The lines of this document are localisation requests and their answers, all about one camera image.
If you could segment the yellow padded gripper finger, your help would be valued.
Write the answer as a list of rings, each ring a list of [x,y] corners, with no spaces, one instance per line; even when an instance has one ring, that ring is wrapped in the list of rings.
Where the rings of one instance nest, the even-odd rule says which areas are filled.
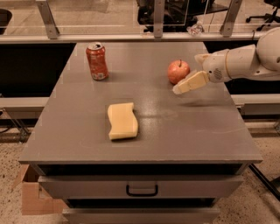
[[[204,54],[196,54],[194,56],[194,59],[195,61],[198,63],[198,64],[203,64],[203,62],[210,56],[209,53],[204,53]]]
[[[204,87],[209,82],[209,75],[205,71],[192,71],[172,89],[175,95]]]

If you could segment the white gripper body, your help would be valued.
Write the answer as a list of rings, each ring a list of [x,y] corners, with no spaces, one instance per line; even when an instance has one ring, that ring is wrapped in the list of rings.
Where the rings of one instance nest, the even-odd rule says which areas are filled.
[[[209,80],[213,83],[230,81],[226,69],[226,56],[228,49],[210,53],[204,57],[203,70],[208,73]]]

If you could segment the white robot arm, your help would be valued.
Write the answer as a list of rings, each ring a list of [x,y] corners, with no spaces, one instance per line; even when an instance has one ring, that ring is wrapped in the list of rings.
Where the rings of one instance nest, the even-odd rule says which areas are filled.
[[[253,81],[280,80],[280,28],[263,34],[256,45],[245,45],[235,49],[197,54],[195,60],[202,70],[191,72],[176,84],[175,95],[204,87],[208,82],[220,83],[234,79]]]

